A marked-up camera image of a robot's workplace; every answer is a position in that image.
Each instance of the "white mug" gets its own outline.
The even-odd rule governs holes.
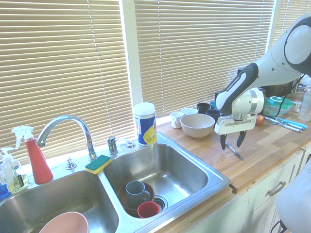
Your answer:
[[[181,128],[180,118],[183,115],[184,114],[182,112],[172,112],[171,113],[171,124],[172,124],[173,128],[175,128],[175,129],[180,129]]]
[[[196,109],[194,108],[183,108],[182,110],[180,110],[184,115],[189,115],[189,114],[195,114],[196,113]]]

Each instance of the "butcher block counter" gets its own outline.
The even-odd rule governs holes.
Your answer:
[[[247,131],[240,148],[236,146],[239,133],[227,135],[226,142],[232,145],[245,159],[240,160],[230,149],[222,150],[220,136],[214,131],[204,138],[191,138],[182,129],[174,129],[171,123],[157,126],[159,132],[164,133],[177,144],[203,160],[214,169],[230,179],[230,187],[216,194],[190,210],[180,218],[174,220],[158,232],[178,232],[177,225],[193,221],[194,218],[209,210],[217,203],[224,205],[246,192],[248,187],[265,173],[274,169],[300,148],[311,143],[311,123],[298,120],[298,114],[288,112],[282,118],[306,124],[308,128],[297,133],[278,125],[272,125],[267,120],[260,126]]]

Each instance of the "blue handle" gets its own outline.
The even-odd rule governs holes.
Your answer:
[[[277,117],[277,118],[280,119],[280,120],[282,120],[282,121],[284,121],[285,123],[290,123],[290,124],[299,126],[299,127],[303,128],[303,129],[306,129],[306,128],[307,128],[307,126],[304,125],[304,124],[301,124],[301,123],[298,123],[298,122],[295,122],[295,121],[291,121],[291,120],[285,120],[285,119],[280,118],[280,117]]]

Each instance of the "bowl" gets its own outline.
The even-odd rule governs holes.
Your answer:
[[[210,134],[215,124],[214,118],[204,114],[190,114],[180,119],[181,128],[190,137],[201,138]]]
[[[145,185],[146,190],[150,193],[150,200],[149,201],[154,201],[155,198],[155,191],[154,189],[151,187],[151,185],[143,182]],[[126,183],[124,186],[122,186],[122,188],[118,191],[117,196],[123,206],[123,208],[125,209],[125,211],[133,216],[133,217],[139,217],[138,213],[137,213],[137,208],[130,208],[128,205],[128,201],[127,201],[127,197],[126,197],[126,190],[125,187],[128,183]]]
[[[280,108],[280,104],[283,101],[283,97],[272,96],[267,98],[266,104],[263,109],[263,113],[275,116]],[[293,102],[289,99],[285,99],[282,104],[281,110],[279,112],[279,116],[286,114],[293,105]]]
[[[40,233],[88,233],[88,222],[83,214],[66,212],[49,221]]]

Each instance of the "green sponge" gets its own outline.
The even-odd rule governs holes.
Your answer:
[[[86,171],[96,175],[101,170],[103,170],[109,163],[111,163],[111,158],[105,155],[101,155],[94,161],[86,165]]]

